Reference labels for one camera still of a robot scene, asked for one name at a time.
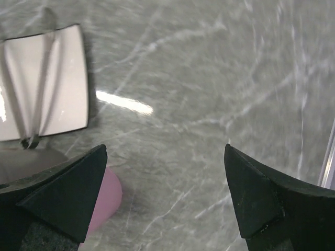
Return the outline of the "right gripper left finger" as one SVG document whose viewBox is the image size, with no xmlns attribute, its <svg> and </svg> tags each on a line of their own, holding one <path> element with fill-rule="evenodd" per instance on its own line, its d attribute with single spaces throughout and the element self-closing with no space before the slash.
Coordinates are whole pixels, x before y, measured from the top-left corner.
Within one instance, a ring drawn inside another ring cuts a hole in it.
<svg viewBox="0 0 335 251">
<path fill-rule="evenodd" d="M 106 164 L 101 144 L 1 188 L 1 250 L 77 250 Z"/>
</svg>

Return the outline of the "metal tongs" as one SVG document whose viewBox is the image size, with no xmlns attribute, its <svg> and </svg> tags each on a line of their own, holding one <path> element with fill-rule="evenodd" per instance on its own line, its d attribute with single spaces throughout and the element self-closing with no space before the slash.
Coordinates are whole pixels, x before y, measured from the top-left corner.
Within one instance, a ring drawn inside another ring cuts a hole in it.
<svg viewBox="0 0 335 251">
<path fill-rule="evenodd" d="M 31 135 L 27 136 L 23 113 L 19 106 L 19 101 L 14 90 L 14 84 L 10 75 L 9 67 L 5 59 L 5 48 L 1 48 L 1 71 L 3 74 L 3 84 L 7 91 L 9 105 L 13 111 L 14 121 L 20 136 L 20 143 L 24 149 L 35 149 L 39 142 L 39 131 L 42 119 L 42 103 L 44 90 L 47 83 L 47 75 L 50 66 L 50 57 L 52 48 L 56 38 L 57 16 L 49 7 L 44 7 L 42 10 L 42 34 L 43 34 L 43 58 L 41 60 L 41 70 L 39 74 L 39 82 L 37 85 L 37 95 L 35 108 L 32 116 Z"/>
</svg>

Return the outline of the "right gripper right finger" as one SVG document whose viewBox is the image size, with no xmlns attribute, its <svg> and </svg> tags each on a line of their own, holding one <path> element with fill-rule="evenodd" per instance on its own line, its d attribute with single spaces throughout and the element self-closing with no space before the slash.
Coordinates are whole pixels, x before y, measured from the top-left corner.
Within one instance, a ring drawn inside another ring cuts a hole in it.
<svg viewBox="0 0 335 251">
<path fill-rule="evenodd" d="M 225 172 L 248 250 L 334 250 L 334 191 L 268 167 L 227 144 Z"/>
</svg>

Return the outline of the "pink cylindrical container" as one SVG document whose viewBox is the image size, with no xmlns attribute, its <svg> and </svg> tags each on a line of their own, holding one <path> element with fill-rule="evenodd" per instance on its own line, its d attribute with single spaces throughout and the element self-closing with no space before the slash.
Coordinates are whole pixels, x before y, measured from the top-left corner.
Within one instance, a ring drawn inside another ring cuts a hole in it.
<svg viewBox="0 0 335 251">
<path fill-rule="evenodd" d="M 106 167 L 85 239 L 115 214 L 121 205 L 121 200 L 120 180 L 109 167 Z"/>
</svg>

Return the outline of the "grey lid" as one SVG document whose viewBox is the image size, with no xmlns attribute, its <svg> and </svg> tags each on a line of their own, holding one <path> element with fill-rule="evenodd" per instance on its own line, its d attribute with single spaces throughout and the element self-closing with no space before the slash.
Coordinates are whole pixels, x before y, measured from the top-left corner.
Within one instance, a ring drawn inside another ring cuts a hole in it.
<svg viewBox="0 0 335 251">
<path fill-rule="evenodd" d="M 1 150 L 1 188 L 67 160 L 63 153 L 55 149 Z"/>
</svg>

